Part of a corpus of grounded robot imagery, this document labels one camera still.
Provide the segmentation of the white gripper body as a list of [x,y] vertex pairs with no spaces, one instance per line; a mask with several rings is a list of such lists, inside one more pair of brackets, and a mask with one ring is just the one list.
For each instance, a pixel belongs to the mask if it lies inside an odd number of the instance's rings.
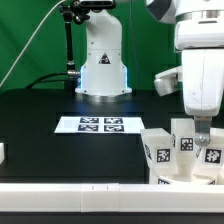
[[182,51],[183,100],[193,116],[216,116],[224,91],[224,49]]

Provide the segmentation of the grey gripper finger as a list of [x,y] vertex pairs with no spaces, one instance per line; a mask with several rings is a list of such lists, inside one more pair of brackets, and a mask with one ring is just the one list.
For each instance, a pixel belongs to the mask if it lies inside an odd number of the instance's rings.
[[210,116],[195,116],[195,144],[207,146],[210,144],[210,128],[212,118]]

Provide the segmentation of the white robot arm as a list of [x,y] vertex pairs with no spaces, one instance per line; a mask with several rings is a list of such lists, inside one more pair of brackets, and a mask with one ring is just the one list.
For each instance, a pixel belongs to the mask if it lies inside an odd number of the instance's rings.
[[[77,91],[116,97],[131,90],[121,61],[121,24],[107,10],[119,0],[78,0],[87,21],[87,59]],[[195,143],[210,143],[212,118],[224,93],[224,0],[145,0],[158,22],[173,24],[181,65],[156,75],[159,95],[183,87],[185,112],[194,117]]]

